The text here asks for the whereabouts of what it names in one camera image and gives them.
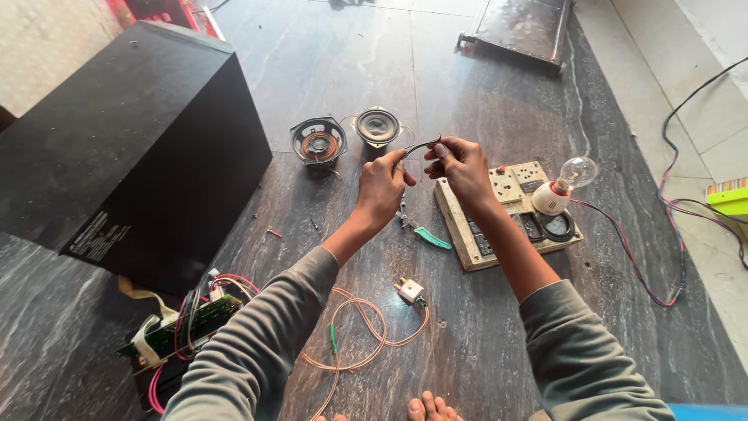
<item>meter dial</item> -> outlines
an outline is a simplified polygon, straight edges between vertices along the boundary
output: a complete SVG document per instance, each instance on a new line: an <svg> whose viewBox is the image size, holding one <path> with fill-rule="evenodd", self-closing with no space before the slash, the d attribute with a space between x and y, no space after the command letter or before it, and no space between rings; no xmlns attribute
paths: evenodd
<svg viewBox="0 0 748 421"><path fill-rule="evenodd" d="M574 220L565 210L556 216L538 213L536 218L540 222L545 237L549 240L565 243L574 237Z"/></svg>

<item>teal handle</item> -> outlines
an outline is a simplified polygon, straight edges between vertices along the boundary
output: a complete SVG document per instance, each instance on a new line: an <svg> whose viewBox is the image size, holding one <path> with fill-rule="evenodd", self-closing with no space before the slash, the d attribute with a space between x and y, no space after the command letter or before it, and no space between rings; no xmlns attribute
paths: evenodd
<svg viewBox="0 0 748 421"><path fill-rule="evenodd" d="M414 233L418 234L422 239L426 240L427 243L431 244L432 246L439 247L440 249L445 250L451 250L452 245L449 243L446 243L442 240L439 240L438 238L434 237L429 230L426 228L420 226L413 230Z"/></svg>

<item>gray sleeve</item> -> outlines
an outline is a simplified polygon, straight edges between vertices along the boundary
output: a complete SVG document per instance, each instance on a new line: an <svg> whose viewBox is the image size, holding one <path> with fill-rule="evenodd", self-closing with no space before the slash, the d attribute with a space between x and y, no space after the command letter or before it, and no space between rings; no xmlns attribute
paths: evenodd
<svg viewBox="0 0 748 421"><path fill-rule="evenodd" d="M195 357L163 420L274 420L338 264L317 247L241 309Z"/></svg>
<svg viewBox="0 0 748 421"><path fill-rule="evenodd" d="M520 315L551 419L675 421L568 280L533 292Z"/></svg>

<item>green circuit board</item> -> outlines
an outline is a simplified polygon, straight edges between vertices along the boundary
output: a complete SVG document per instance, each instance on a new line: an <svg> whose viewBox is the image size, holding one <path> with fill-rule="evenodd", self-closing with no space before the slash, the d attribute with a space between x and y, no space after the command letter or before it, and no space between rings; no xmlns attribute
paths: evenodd
<svg viewBox="0 0 748 421"><path fill-rule="evenodd" d="M241 308L242 302L231 295L224 295L221 299L200 307L192 321L194 337L201 338L215 332ZM175 323L168 324L145 336L145 342L161 358L166 358L174 352L174 328ZM138 349L131 342L118 349L116 354L121 357L138 357L140 355Z"/></svg>

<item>circuit board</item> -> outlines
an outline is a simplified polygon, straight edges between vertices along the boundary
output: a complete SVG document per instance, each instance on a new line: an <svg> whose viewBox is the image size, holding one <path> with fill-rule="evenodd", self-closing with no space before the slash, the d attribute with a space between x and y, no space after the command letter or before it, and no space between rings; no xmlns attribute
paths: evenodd
<svg viewBox="0 0 748 421"><path fill-rule="evenodd" d="M532 203L533 193L548 181L548 176L540 163L531 162L489 169L488 179L491 181L496 199L504 206L520 230L527 234L538 252L563 249L584 239L576 224L571 227L570 238L566 241L557 242L546 237L533 238L535 227L531 226L530 221L524 221L523 216L529 216L535 211ZM462 267L469 272L499 264L480 228L465 215L446 178L437 179L434 195L447 222Z"/></svg>
<svg viewBox="0 0 748 421"><path fill-rule="evenodd" d="M225 325L231 316L242 308L242 302L232 297L224 295L216 301L207 303L197 309L192 322L195 338L207 336L215 332L219 327ZM174 353L174 328L175 323L160 327L145 336L145 342L161 358L166 358ZM129 344L118 349L117 355L122 357L139 357L138 349L130 342Z"/></svg>

